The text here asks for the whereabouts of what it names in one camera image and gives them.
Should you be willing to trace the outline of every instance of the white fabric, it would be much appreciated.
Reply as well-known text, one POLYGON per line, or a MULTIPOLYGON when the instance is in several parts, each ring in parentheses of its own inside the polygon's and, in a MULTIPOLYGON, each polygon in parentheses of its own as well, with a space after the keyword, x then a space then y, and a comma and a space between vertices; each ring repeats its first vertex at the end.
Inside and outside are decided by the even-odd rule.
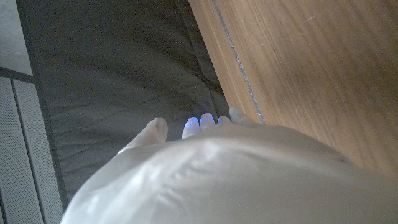
POLYGON ((193 119, 174 142, 157 118, 143 130, 152 140, 133 140, 93 175, 62 223, 398 223, 395 179, 239 113, 204 128, 193 119))

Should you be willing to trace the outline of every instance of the hand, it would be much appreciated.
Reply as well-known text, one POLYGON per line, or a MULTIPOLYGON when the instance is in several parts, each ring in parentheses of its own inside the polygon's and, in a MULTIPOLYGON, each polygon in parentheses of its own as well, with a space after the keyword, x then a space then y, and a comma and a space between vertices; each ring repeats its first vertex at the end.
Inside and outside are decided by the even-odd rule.
POLYGON ((181 139, 185 139, 205 130, 218 128, 227 123, 234 123, 246 127, 256 127, 261 125, 253 121, 237 108, 229 109, 229 115, 231 116, 231 120, 225 116, 221 116, 218 118, 217 124, 215 124, 213 116, 209 113, 202 115, 200 123, 196 117, 192 117, 188 119, 185 124, 181 139))

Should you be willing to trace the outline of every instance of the fingernail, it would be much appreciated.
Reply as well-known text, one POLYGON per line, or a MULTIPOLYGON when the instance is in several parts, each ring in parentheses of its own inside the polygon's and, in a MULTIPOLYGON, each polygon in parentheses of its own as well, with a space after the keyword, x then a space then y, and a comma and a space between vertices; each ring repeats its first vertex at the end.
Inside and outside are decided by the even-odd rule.
POLYGON ((199 121, 198 121, 198 118, 192 117, 192 118, 188 119, 187 123, 185 123, 185 126, 189 126, 189 125, 191 125, 192 123, 198 123, 198 122, 199 122, 199 121))

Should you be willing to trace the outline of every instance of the wooden surface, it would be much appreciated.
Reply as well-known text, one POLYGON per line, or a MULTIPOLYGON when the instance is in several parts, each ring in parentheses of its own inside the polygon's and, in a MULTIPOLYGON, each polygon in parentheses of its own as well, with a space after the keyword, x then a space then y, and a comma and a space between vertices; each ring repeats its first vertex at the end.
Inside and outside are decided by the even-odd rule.
POLYGON ((190 4, 230 106, 260 121, 240 62, 267 124, 294 128, 360 167, 398 176, 397 1, 190 4))

